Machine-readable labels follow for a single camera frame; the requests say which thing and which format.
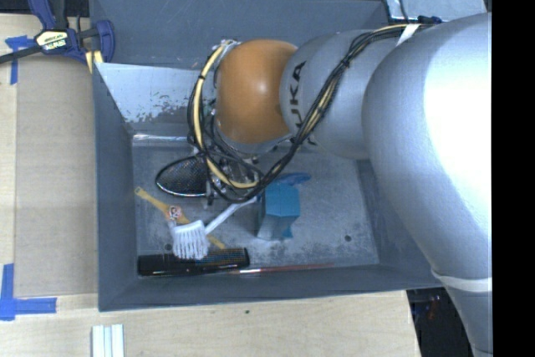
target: painter's tape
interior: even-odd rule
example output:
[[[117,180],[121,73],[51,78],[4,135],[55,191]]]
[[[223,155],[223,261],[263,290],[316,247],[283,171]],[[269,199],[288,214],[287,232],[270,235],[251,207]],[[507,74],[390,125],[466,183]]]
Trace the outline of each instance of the painter's tape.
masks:
[[[405,30],[403,30],[403,33],[400,36],[400,40],[398,40],[398,43],[395,46],[399,46],[405,40],[412,38],[413,34],[416,33],[416,30],[418,30],[419,26],[419,24],[409,24],[407,27],[405,27]]]
[[[431,272],[433,273],[435,278],[440,280],[445,286],[456,288],[457,290],[462,290],[463,292],[490,293],[492,291],[492,277],[468,280],[465,278],[439,275],[432,269]]]
[[[6,45],[13,51],[18,51],[19,49],[31,48],[35,46],[33,39],[29,38],[26,35],[16,36],[15,38],[5,39]],[[9,79],[10,85],[15,85],[18,82],[18,62],[14,59],[11,62],[11,78]]]
[[[24,314],[55,314],[57,298],[17,299],[13,297],[13,264],[3,266],[0,320],[13,321]]]

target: blue tape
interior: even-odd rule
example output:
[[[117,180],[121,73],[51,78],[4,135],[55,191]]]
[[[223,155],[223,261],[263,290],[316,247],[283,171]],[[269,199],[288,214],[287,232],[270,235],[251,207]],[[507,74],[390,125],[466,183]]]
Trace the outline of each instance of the blue tape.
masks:
[[[299,172],[281,174],[275,179],[275,181],[289,186],[296,186],[304,183],[305,181],[309,181],[310,179],[311,176],[308,173]]]
[[[18,51],[19,49],[31,48],[36,43],[33,39],[28,36],[17,36],[15,38],[7,38],[6,45],[13,51]],[[9,80],[10,85],[15,85],[18,81],[18,62],[14,59],[11,62],[11,79]]]
[[[0,320],[13,321],[24,314],[55,314],[58,298],[17,299],[13,297],[13,264],[3,266]]]

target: yellow cable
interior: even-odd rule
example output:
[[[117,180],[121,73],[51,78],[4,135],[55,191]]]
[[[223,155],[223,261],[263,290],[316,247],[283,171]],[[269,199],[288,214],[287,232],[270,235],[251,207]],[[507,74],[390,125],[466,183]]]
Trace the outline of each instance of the yellow cable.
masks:
[[[206,80],[206,77],[212,65],[216,62],[216,60],[222,54],[225,47],[226,45],[224,43],[219,45],[219,47],[212,53],[208,61],[206,61],[206,64],[201,71],[201,78],[197,80],[195,91],[193,93],[193,129],[195,132],[197,143],[199,144],[202,150],[204,150],[204,144],[202,140],[201,124],[199,122],[200,110],[201,110],[200,100],[202,97],[202,86],[204,85],[204,81]],[[231,180],[228,177],[226,177],[225,174],[222,173],[221,170],[211,160],[206,159],[206,163],[208,167],[210,168],[210,171],[214,175],[216,175],[226,185],[236,187],[237,189],[249,189],[249,188],[255,187],[258,184],[257,181],[252,181],[249,183],[241,183],[239,181]]]
[[[395,25],[391,25],[391,26],[386,26],[386,27],[383,27],[383,28],[378,28],[377,30],[375,30],[372,33],[378,33],[378,32],[381,32],[383,30],[391,29],[391,28],[405,28],[405,27],[407,27],[407,25],[408,24],[395,24]],[[202,97],[202,86],[204,85],[204,81],[206,80],[206,77],[207,77],[212,65],[217,61],[219,56],[224,51],[225,47],[226,47],[225,43],[222,43],[221,45],[219,45],[219,47],[217,47],[217,49],[212,53],[210,58],[206,61],[206,64],[205,64],[204,68],[201,71],[201,78],[199,80],[197,80],[196,87],[195,87],[195,90],[194,90],[194,93],[193,93],[193,101],[192,101],[193,102],[193,128],[194,128],[194,132],[195,132],[197,143],[199,144],[199,146],[201,147],[202,150],[204,150],[204,145],[203,145],[203,139],[202,139],[201,124],[199,122],[200,109],[201,109],[200,100],[201,100],[201,97]],[[336,84],[332,83],[329,86],[329,88],[327,89],[327,91],[325,92],[325,94],[322,96],[322,99],[318,103],[318,107],[314,110],[313,114],[310,117],[310,120],[305,125],[306,129],[303,131],[304,134],[308,133],[308,131],[311,130],[319,122],[319,120],[322,117],[321,110],[324,107],[329,105],[329,101],[333,97],[335,88],[336,88]],[[239,182],[239,181],[231,180],[211,160],[206,159],[206,164],[208,165],[208,168],[210,168],[210,171],[217,178],[219,178],[223,183],[225,183],[226,185],[235,187],[237,189],[250,189],[250,188],[255,187],[258,184],[258,181],[242,183],[242,182]]]

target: blue block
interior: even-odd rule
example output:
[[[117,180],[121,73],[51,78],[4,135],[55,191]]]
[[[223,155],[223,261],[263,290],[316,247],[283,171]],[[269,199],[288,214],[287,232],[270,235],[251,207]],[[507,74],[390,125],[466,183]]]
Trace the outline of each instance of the blue block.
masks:
[[[265,240],[293,237],[290,227],[300,214],[299,191],[282,182],[272,183],[263,196],[257,237]]]

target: table surface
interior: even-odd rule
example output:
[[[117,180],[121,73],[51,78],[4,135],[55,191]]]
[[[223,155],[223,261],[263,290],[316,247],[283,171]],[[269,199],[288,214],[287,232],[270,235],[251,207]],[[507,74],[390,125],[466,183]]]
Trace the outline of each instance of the table surface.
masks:
[[[38,26],[31,16],[0,14],[0,54],[9,52],[5,38]],[[13,262],[15,249],[18,88],[10,70],[0,65],[0,265]],[[96,306],[96,293],[67,294],[56,314],[0,321],[0,356],[90,355],[97,324],[124,325],[128,356],[420,356],[404,291],[112,313]]]

